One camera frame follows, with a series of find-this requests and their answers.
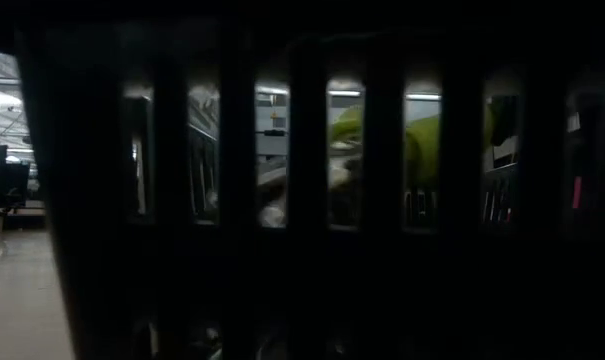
tiled floor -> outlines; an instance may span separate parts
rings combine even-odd
[[[49,236],[6,233],[0,243],[0,359],[73,359]]]

floor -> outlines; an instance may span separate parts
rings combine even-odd
[[[0,360],[73,359],[49,235],[0,241]]]

fluorescent light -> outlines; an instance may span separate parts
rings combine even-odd
[[[278,89],[266,86],[256,86],[255,91],[263,94],[274,94],[274,95],[288,95],[289,92],[285,89]]]
[[[410,100],[440,100],[442,97],[440,95],[430,94],[409,94],[406,98]]]
[[[344,90],[330,90],[330,95],[333,96],[360,96],[359,91],[344,91]]]

neon green fabric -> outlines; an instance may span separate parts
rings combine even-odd
[[[362,113],[361,106],[353,106],[342,113],[331,126],[330,142],[360,139]],[[493,116],[488,108],[485,108],[483,149],[488,148],[491,144],[493,128]],[[439,134],[439,115],[412,121],[406,127],[404,156],[407,178],[411,185],[422,187],[437,184]]]

yellow-green object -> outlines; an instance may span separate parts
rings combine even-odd
[[[331,127],[329,141],[345,142],[360,139],[362,134],[362,107],[353,106],[338,117]],[[491,144],[494,119],[485,109],[483,149]],[[440,116],[412,121],[405,130],[404,156],[407,182],[412,186],[434,186],[438,175]]]

